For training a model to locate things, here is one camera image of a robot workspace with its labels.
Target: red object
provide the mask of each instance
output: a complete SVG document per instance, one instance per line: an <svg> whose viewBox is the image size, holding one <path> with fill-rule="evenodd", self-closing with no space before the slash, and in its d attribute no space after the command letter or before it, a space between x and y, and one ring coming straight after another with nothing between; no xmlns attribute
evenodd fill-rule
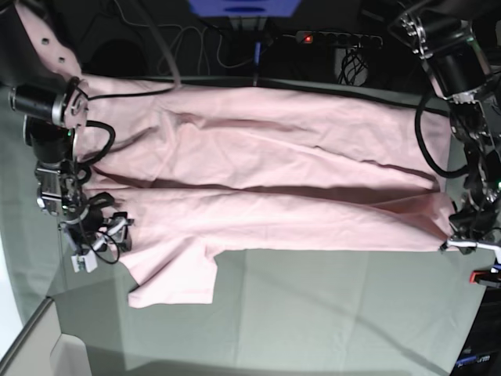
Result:
<svg viewBox="0 0 501 376"><path fill-rule="evenodd" d="M485 275L485 274L488 274L489 272L485 271L485 270L475 270L474 272L471 273L470 275L470 283L471 284L476 284L477 281L475 280L475 278L477 276L482 276L482 275Z"/></svg>

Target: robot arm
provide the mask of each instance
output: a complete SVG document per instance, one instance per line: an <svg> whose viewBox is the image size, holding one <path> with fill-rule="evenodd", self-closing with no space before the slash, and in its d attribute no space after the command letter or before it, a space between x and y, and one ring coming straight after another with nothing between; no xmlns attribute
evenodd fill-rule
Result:
<svg viewBox="0 0 501 376"><path fill-rule="evenodd" d="M410 6L389 26L389 31L408 45L421 59L434 94L448 101L452 134L464 145L467 165L458 171L441 170L426 151L420 134L420 116L433 92L424 96L416 113L416 137L428 164L448 179L466 175L468 195L462 208L449 218L454 235L444 248L459 247L469 253L481 247L492 235L499 214L501 198L501 140L485 117L485 107L501 103L500 77L496 77L471 30L470 22L440 9L454 9L454 1L424 0ZM480 2L466 2L471 13L484 7Z"/></svg>
<svg viewBox="0 0 501 376"><path fill-rule="evenodd" d="M20 20L14 2L0 2L0 80L11 86L9 94L13 110L25 114L24 141L31 146L38 162L37 203L48 215L59 220L68 244L74 252L75 271L97 267L96 257L109 244L120 251L131 249L128 213L103 216L114 199L108 193L87 198L82 186L89 181L91 165L102 159L114 143L112 127L87 121L88 91L85 81L65 79L48 70L40 61ZM103 150L87 161L79 161L74 145L84 127L96 127L109 133Z"/></svg>

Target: pink cloth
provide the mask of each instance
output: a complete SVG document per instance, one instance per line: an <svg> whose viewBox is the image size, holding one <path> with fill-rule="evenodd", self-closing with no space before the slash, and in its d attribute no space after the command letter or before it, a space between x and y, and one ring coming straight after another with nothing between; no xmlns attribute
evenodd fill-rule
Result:
<svg viewBox="0 0 501 376"><path fill-rule="evenodd" d="M54 40L20 11L32 40ZM34 45L51 69L81 75L59 44ZM85 79L89 95L165 87ZM111 193L135 219L133 250L121 257L139 284L132 307L210 303L214 257L223 251L436 251L449 235L452 205L417 146L413 110L285 90L194 87L96 100L89 110L89 120L117 131L85 188ZM432 156L446 165L448 119L426 113L423 129ZM104 143L104 131L87 128L78 152Z"/></svg>

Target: shirt sleeve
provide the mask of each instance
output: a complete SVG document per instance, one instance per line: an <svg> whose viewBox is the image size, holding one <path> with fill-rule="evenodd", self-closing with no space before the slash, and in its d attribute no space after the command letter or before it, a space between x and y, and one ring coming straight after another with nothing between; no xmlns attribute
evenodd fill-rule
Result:
<svg viewBox="0 0 501 376"><path fill-rule="evenodd" d="M204 239L185 237L129 255L123 263L140 286L128 304L211 304L218 271L214 254Z"/></svg>

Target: power strip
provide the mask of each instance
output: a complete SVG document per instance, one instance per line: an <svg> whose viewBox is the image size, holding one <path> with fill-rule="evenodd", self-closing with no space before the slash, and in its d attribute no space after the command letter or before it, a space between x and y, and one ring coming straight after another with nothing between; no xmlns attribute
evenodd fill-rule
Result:
<svg viewBox="0 0 501 376"><path fill-rule="evenodd" d="M382 37L332 31L298 31L296 42L304 45L329 45L339 49L383 48Z"/></svg>

